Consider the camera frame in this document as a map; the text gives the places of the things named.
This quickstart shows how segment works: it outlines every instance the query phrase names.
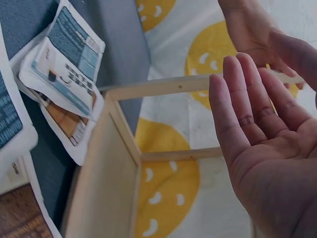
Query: wooden panel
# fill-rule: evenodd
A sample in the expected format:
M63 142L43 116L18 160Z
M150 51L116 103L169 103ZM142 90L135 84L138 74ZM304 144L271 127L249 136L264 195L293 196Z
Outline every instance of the wooden panel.
M127 238L137 166L105 109L82 167L68 218L67 238Z
M283 73L271 70L283 83L300 83L304 80L297 76L290 78ZM209 89L209 75L182 76L151 80L118 88L106 87L107 93L113 100L125 100L146 96L157 96L172 93L196 92Z
M128 122L126 121L124 117L124 114L122 112L119 102L113 101L110 97L107 97L106 95L106 104L108 105L109 113L114 121L114 124L116 125L118 131L120 132L126 147L129 149L131 156L134 159L134 162L136 163L137 166L140 166L141 165L141 159L140 159L141 151L138 145L136 144L134 136L128 125Z
M135 237L135 228L136 228L136 221L137 221L137 215L138 215L139 195L140 195L140 189L141 189L141 178L142 178L142 167L140 166L140 167L138 167L137 177L136 177L136 181L135 181L129 238Z

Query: paper booklet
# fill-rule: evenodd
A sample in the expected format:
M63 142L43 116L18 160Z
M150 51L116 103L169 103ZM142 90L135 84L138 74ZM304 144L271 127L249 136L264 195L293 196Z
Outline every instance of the paper booklet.
M82 117L93 113L93 87L105 43L68 0L61 0L40 46L23 61L19 73L28 88Z
M0 180L12 161L29 152L38 135L23 104L6 53L0 25Z
M90 72L89 70L86 72L85 69L89 68L89 62L92 62L94 55L90 51L91 48L90 50L87 49L87 47L89 47L87 45L84 45L81 49L82 52L80 54L82 56L80 64L77 65L77 67L73 67L73 64L71 63L70 59L68 59L68 56L63 55L61 52L58 52L56 54L53 64L51 64L53 62L53 58L48 57L50 58L50 60L46 60L46 58L44 57L44 61L48 63L47 65L49 66L49 68L52 70L54 68L54 72L59 72L59 76L62 76L61 73L66 73L67 77L64 77L63 79L60 79L59 76L56 77L55 82L50 81L48 78L42 79L41 77L38 77L36 71L34 71L34 68L32 67L32 64L34 63L34 61L36 61L37 57L39 57L40 55L40 52L43 50L43 43L51 49L52 43L50 41L49 35L52 34L53 31L55 31L53 30L54 26L57 26L57 28L60 30L60 32L58 33L61 34L61 37L63 39L64 29L60 29L60 20L57 19L60 16L63 19L63 27L67 27L67 32L70 34L70 36L74 37L73 41L69 43L76 43L74 47L72 47L71 45L67 46L69 47L68 49L78 49L77 45L79 43L77 41L80 38L76 38L77 33L71 32L71 30L74 29L73 27L65 24L64 14L66 14L67 16L66 19L70 21L69 24L71 24L72 26L80 27L80 29L82 29L83 31L85 30L88 33L86 41L89 43L89 46L93 46L93 49L96 49L96 51L99 52L95 68L93 70L94 75L90 74L90 76L92 76L92 80L90 80L86 75L83 74L83 72ZM96 44L94 45L91 41L88 41L88 39L93 39ZM88 142L92 130L94 129L104 107L104 99L95 85L104 49L104 43L98 38L98 36L96 36L96 34L91 30L88 24L71 6L71 4L66 0L61 0L53 23L37 37L35 37L32 41L30 41L25 47L23 47L23 49L21 49L10 60L10 65L19 89L32 100L39 103L41 111L51 129L61 140L68 154L78 165L84 164ZM68 100L64 95L62 95L58 91L59 86L57 86L57 89L55 88L56 82L58 82L58 85L63 84L67 88L67 94L68 92L70 92L77 94L77 96L80 96L81 90L85 91L84 98L88 98L89 100L91 100L91 102L89 103L91 104L89 109L89 116L80 111L78 107L73 104L73 101Z
M15 160L0 183L0 237L61 238L45 208L30 153Z

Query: wooden frame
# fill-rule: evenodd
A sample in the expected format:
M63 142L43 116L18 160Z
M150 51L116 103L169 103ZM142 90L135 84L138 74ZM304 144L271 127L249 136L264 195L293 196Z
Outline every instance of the wooden frame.
M286 82L303 82L275 74ZM75 181L65 215L67 238L134 237L142 162L193 160L222 156L221 149L142 154L119 100L208 90L208 76L185 76L105 88L105 106L91 136L84 166Z

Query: hand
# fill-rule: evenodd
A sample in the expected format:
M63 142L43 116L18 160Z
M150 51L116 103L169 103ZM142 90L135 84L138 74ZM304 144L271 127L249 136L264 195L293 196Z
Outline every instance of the hand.
M276 23L256 0L219 0L228 33L238 52L249 54L257 67L270 65L290 77L296 72L278 57L268 44L271 29L279 31Z
M317 237L317 119L245 53L224 59L209 96L233 189L253 221L268 237Z

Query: yellow circle pattern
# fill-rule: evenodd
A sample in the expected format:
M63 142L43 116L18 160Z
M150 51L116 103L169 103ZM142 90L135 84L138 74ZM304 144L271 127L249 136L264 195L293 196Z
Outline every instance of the yellow circle pattern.
M185 75L222 73L225 56L235 56L225 21L208 26L192 42L185 62ZM193 92L192 97L210 110L208 91Z
M199 182L196 161L143 164L136 238L167 237L190 211Z
M142 152L189 150L173 127L139 118L136 141ZM136 238L164 238L186 217L199 190L196 161L144 163Z
M176 0L137 0L136 3L143 30L147 32L166 18Z

